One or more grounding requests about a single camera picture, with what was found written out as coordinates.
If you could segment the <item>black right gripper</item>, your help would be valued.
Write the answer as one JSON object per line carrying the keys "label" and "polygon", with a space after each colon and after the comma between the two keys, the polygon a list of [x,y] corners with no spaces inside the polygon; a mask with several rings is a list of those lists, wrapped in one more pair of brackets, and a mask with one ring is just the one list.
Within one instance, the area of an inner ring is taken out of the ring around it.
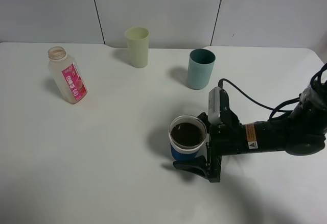
{"label": "black right gripper", "polygon": [[202,112],[197,116],[209,134],[207,143],[207,160],[199,156],[190,160],[173,162],[176,170],[198,175],[211,183],[221,181],[222,157],[241,154],[261,153],[263,151],[263,131],[265,123],[241,124],[238,117],[230,110],[219,111],[217,108]]}

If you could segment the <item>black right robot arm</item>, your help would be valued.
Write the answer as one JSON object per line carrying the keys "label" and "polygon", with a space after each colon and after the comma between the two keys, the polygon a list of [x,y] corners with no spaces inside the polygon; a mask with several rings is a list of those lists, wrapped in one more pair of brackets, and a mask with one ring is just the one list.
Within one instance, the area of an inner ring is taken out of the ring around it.
{"label": "black right robot arm", "polygon": [[284,101],[271,110],[267,121],[241,124],[231,111],[229,97],[220,79],[211,91],[217,102],[211,111],[197,118],[204,125],[206,156],[176,156],[177,170],[199,175],[210,182],[219,182],[223,156],[279,152],[307,156],[325,147],[326,135],[326,72],[324,65],[316,72],[308,87],[294,99]]}

